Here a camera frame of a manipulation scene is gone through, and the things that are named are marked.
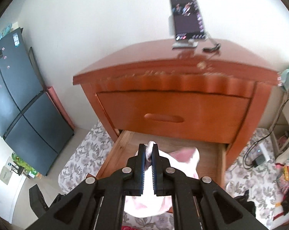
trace fridge magnet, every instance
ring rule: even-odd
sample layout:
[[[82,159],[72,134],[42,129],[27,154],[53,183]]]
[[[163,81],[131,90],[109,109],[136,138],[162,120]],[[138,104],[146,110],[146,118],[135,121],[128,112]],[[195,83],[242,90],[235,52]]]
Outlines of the fridge magnet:
[[[15,47],[18,47],[20,45],[18,33],[13,34],[12,36],[13,36],[13,41],[14,41]]]
[[[0,50],[0,59],[3,57],[3,51]]]

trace refrigerator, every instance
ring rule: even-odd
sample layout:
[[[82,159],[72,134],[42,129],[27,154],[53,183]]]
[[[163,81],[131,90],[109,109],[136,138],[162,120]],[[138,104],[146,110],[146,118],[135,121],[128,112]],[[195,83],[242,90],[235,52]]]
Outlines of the refrigerator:
[[[73,134],[31,65],[21,29],[7,34],[0,40],[0,136],[47,175]]]

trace phone screen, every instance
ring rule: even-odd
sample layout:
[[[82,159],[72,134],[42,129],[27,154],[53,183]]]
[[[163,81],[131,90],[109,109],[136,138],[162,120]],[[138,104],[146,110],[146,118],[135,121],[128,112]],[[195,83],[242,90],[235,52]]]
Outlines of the phone screen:
[[[204,24],[197,0],[170,0],[175,39],[205,39]]]

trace red fabric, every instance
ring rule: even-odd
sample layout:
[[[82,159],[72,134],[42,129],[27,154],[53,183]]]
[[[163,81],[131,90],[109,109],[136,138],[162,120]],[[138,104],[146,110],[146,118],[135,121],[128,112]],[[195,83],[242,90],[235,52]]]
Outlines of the red fabric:
[[[131,227],[126,227],[126,226],[122,226],[122,227],[121,227],[121,230],[138,230],[138,229],[131,228]]]
[[[284,213],[277,214],[276,216],[273,217],[273,220],[276,220],[277,218],[280,218],[283,215],[284,215]]]

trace floral bedsheet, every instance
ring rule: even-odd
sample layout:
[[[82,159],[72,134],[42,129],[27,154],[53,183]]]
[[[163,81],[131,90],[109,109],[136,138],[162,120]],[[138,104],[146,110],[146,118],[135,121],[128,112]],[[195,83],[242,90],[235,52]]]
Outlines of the floral bedsheet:
[[[242,167],[242,157],[247,148],[267,133],[266,129],[256,129],[240,156],[226,171],[225,180],[226,184],[229,184],[226,191],[233,197],[242,195],[245,190],[250,189],[250,200],[257,206],[256,217],[269,228],[273,219],[276,190],[276,169],[270,138],[265,139],[264,145],[271,155],[271,160],[256,170],[245,170]],[[112,146],[113,141],[102,123],[98,121],[61,171],[58,183],[62,191],[69,193],[85,179],[87,173],[95,176]],[[141,230],[173,230],[173,214],[136,218],[124,212],[122,225]]]
[[[232,197],[242,195],[246,190],[249,190],[249,200],[253,201],[256,206],[257,220],[268,229],[271,229],[276,194],[279,189],[276,183],[278,171],[275,168],[275,158],[270,137],[261,141],[270,157],[267,163],[246,170],[242,162],[248,148],[268,133],[267,129],[256,128],[239,157],[225,172],[225,190]]]
[[[58,184],[61,190],[69,193],[88,173],[96,176],[112,146],[112,139],[98,121],[60,172]]]

